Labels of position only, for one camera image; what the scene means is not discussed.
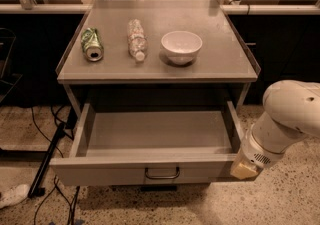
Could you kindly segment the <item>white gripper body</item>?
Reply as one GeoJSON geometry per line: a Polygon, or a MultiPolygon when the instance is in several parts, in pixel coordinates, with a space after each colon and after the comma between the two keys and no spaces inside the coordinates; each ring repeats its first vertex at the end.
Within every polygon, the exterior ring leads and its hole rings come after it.
{"type": "Polygon", "coordinates": [[[237,165],[251,171],[270,168],[286,151],[286,134],[280,129],[251,128],[241,140],[237,165]]]}

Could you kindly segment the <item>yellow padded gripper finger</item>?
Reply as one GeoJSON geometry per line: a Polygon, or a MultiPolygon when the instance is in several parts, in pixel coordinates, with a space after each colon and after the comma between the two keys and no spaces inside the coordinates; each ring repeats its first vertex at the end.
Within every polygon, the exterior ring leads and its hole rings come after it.
{"type": "Polygon", "coordinates": [[[260,168],[247,159],[235,160],[230,170],[230,174],[240,180],[256,177],[259,173],[260,168]]]}

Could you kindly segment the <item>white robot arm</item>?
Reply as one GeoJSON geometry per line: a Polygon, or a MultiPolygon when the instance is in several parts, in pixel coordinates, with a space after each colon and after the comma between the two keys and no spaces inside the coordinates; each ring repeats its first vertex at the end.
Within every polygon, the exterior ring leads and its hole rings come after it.
{"type": "Polygon", "coordinates": [[[282,80],[263,95],[264,112],[241,140],[230,174],[256,177],[280,161],[286,150],[306,136],[320,137],[320,84],[282,80]]]}

